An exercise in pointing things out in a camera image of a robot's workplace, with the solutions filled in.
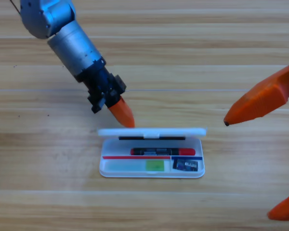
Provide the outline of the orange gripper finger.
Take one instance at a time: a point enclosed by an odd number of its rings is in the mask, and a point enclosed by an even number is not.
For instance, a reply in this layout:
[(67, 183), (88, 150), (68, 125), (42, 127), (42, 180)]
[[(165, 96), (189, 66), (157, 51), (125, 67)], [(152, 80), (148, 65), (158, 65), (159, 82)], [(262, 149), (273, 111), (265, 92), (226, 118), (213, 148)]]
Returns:
[(289, 197), (272, 208), (267, 216), (271, 220), (289, 221)]

